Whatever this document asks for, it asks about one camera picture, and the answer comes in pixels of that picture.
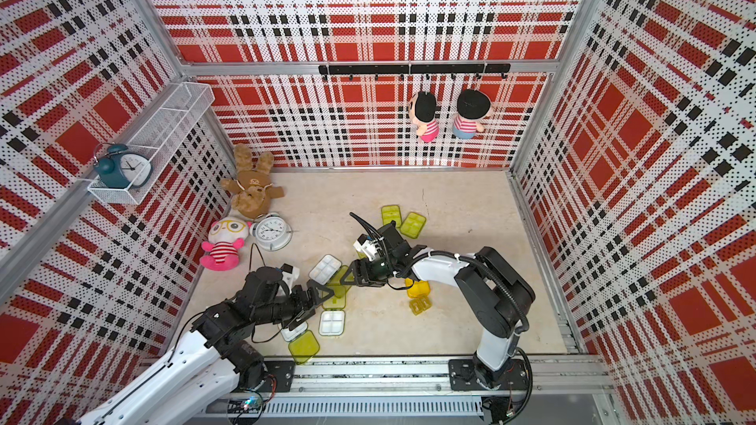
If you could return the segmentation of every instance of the plaid wall panel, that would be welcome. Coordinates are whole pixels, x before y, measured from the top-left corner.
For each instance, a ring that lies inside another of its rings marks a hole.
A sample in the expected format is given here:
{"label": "plaid wall panel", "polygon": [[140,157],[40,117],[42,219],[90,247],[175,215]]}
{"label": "plaid wall panel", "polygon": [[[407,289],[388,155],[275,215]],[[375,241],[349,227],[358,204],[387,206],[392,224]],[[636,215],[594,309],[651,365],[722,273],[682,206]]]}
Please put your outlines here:
{"label": "plaid wall panel", "polygon": [[171,77],[128,0],[0,0],[0,257]]}
{"label": "plaid wall panel", "polygon": [[[233,143],[270,150],[278,166],[367,164],[506,167],[546,82],[545,74],[475,76],[212,76],[215,114]],[[474,87],[491,99],[484,133],[452,135],[457,97]],[[406,103],[433,92],[441,133],[423,143]]]}
{"label": "plaid wall panel", "polygon": [[604,0],[519,174],[637,423],[756,420],[755,0]]}
{"label": "plaid wall panel", "polygon": [[71,224],[0,308],[0,422],[78,418],[167,346],[230,169],[200,121],[142,204]]}
{"label": "plaid wall panel", "polygon": [[152,0],[189,62],[552,59],[580,0]]}

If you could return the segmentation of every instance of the plush doll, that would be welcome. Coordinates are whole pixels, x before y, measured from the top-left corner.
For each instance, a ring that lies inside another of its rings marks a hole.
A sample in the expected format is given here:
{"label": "plush doll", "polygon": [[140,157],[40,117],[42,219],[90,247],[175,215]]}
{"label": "plush doll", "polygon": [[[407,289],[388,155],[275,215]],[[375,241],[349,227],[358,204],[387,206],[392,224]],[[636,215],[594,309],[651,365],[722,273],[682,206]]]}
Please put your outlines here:
{"label": "plush doll", "polygon": [[439,135],[439,122],[435,120],[435,96],[420,91],[410,100],[410,120],[417,125],[417,135],[430,143]]}
{"label": "plush doll", "polygon": [[227,216],[210,226],[209,241],[202,242],[202,249],[209,254],[200,258],[200,264],[213,271],[227,271],[239,264],[239,250],[250,235],[252,222]]}
{"label": "plush doll", "polygon": [[476,132],[485,129],[479,122],[491,111],[491,100],[486,94],[474,89],[465,89],[457,98],[457,117],[452,132],[461,139],[471,139]]}
{"label": "plush doll", "polygon": [[233,157],[236,159],[237,178],[222,179],[221,187],[233,194],[232,208],[254,220],[270,211],[271,199],[284,196],[284,189],[273,187],[271,182],[273,153],[262,153],[257,165],[254,165],[252,151],[245,145],[236,145],[233,147]]}

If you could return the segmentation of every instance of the black hook rack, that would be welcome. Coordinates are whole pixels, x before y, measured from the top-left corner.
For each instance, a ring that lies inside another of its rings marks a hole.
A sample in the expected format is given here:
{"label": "black hook rack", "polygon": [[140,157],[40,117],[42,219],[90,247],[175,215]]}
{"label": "black hook rack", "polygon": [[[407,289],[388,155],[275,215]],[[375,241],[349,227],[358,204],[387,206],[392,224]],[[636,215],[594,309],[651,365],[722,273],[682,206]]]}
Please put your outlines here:
{"label": "black hook rack", "polygon": [[350,76],[360,74],[373,74],[376,77],[383,74],[425,74],[430,79],[430,74],[475,74],[480,79],[480,74],[501,74],[504,76],[510,72],[512,65],[508,62],[500,63],[448,63],[448,64],[384,64],[384,65],[320,65],[317,71],[321,76]]}

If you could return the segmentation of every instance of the mounting plate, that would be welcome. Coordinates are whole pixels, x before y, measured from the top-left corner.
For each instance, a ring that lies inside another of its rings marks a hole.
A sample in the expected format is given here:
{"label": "mounting plate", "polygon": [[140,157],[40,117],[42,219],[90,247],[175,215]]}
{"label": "mounting plate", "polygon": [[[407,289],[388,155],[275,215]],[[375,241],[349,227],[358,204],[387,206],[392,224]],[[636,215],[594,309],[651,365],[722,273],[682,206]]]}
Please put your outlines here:
{"label": "mounting plate", "polygon": [[[291,390],[291,381],[294,378],[294,361],[266,361],[265,368],[268,374],[276,378],[276,392],[289,392]],[[255,389],[259,384],[247,384],[239,382],[242,389]],[[258,392],[270,392],[272,384],[270,381],[263,381]]]}
{"label": "mounting plate", "polygon": [[[472,359],[449,360],[449,382],[451,390],[487,390],[478,384]],[[527,390],[528,381],[525,378],[524,362],[513,359],[512,368],[504,373],[504,380],[498,390]]]}

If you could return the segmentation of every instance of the hanging plush doll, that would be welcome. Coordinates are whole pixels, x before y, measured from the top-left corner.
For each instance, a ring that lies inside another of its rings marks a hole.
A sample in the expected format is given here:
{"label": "hanging plush doll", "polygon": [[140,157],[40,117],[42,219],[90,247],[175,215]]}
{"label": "hanging plush doll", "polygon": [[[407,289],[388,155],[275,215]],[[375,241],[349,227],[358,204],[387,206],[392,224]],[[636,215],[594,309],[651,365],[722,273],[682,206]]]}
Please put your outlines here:
{"label": "hanging plush doll", "polygon": [[200,264],[213,271],[227,271],[239,264],[239,250],[250,235],[252,222],[227,216],[210,226],[209,241],[202,242],[202,249],[209,254],[200,258]]}
{"label": "hanging plush doll", "polygon": [[461,139],[471,139],[476,132],[485,129],[479,122],[491,110],[491,100],[486,94],[474,89],[465,89],[457,98],[457,118],[452,131]]}
{"label": "hanging plush doll", "polygon": [[439,122],[435,120],[435,96],[420,91],[410,100],[410,120],[417,125],[417,135],[430,143],[439,135]]}

